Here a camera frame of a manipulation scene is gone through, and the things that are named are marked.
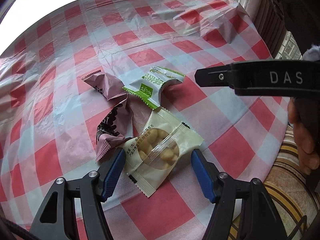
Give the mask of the right hand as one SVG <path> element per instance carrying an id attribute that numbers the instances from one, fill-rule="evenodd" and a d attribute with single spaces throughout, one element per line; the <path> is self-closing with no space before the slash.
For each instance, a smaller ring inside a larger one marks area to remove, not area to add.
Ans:
<path id="1" fill-rule="evenodd" d="M 293 124 L 293 137 L 297 145 L 300 169 L 304 174 L 310 175 L 319 167 L 319 155 L 315 151 L 315 143 L 310 132 L 299 120 L 293 98 L 287 106 L 287 116 L 289 123 Z"/>

